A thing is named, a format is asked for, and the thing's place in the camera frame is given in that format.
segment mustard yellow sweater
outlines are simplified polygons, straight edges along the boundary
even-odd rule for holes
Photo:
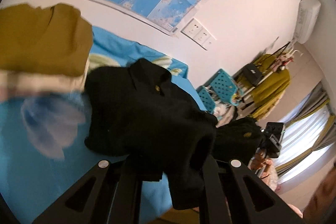
[[[72,6],[21,4],[0,10],[2,70],[78,77],[92,43],[92,26]]]
[[[261,56],[254,64],[258,69],[263,72],[264,76],[270,72],[267,68],[275,60],[274,56],[270,54],[265,54]],[[264,82],[258,85],[254,90],[251,91],[251,96],[253,98],[256,110],[250,114],[251,117],[260,120],[263,118],[278,102],[280,97],[283,95],[285,89],[290,84],[290,74],[287,69],[274,72],[269,76]],[[241,82],[244,87],[250,89],[252,87],[251,83],[241,74],[237,80]]]

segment wall switch panel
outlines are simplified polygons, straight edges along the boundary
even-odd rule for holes
[[[200,32],[201,29],[202,29],[202,25],[196,19],[193,19],[182,30],[182,33],[184,33],[186,36],[190,38],[193,38],[196,34]]]
[[[191,20],[181,32],[206,50],[216,40],[196,19]]]

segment bed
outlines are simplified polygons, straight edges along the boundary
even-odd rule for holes
[[[186,79],[188,67],[137,42],[93,27],[91,54],[103,55],[120,66],[144,57],[172,71],[172,82],[193,96],[205,110]],[[0,192],[22,224],[31,223],[51,203],[100,160],[117,162],[88,150],[84,139],[90,126],[90,103],[85,94],[16,94],[0,103]],[[167,177],[144,182],[140,223],[172,206]]]

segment air conditioner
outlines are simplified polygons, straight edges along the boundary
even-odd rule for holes
[[[315,26],[321,2],[318,0],[301,0],[299,3],[299,12],[293,36],[294,42],[301,44],[307,42]]]

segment white wall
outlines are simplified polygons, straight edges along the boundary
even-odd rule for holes
[[[1,6],[22,2],[43,7],[59,2],[78,7],[93,25],[138,41],[189,65],[189,80],[196,87],[218,68],[234,74],[259,51],[280,36],[276,47],[291,40],[300,0],[204,0],[196,18],[217,38],[205,51],[181,33],[169,37],[112,8],[88,0],[3,0]]]
[[[321,67],[324,87],[336,107],[336,0],[319,0],[321,10],[310,39],[305,43]]]

